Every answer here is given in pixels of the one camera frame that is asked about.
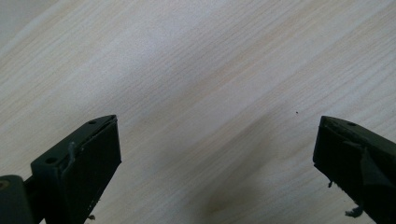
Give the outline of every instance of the light wood grain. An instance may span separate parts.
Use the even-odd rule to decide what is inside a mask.
[[[90,223],[373,223],[312,153],[322,115],[396,140],[394,1],[35,1],[0,10],[0,175],[117,114]]]

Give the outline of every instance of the black plastic part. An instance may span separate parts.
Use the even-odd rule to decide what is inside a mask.
[[[47,224],[83,224],[120,162],[116,116],[85,123],[33,161]]]
[[[355,123],[322,117],[313,160],[376,223],[396,223],[396,144]]]
[[[0,223],[34,224],[23,180],[17,175],[0,177]]]

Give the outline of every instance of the tabletop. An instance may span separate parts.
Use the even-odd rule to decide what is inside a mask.
[[[2,0],[0,175],[115,114],[87,223],[374,223],[312,162],[321,116],[396,140],[392,0]]]

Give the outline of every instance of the wooden surface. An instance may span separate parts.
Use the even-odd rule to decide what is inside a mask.
[[[322,115],[396,140],[395,1],[1,0],[0,19],[0,175],[119,117],[87,223],[373,223],[312,153]]]

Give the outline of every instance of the wood grain pattern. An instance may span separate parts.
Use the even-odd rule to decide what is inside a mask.
[[[322,115],[396,140],[394,1],[35,1],[0,23],[0,175],[117,114],[90,223],[373,223],[312,153]]]

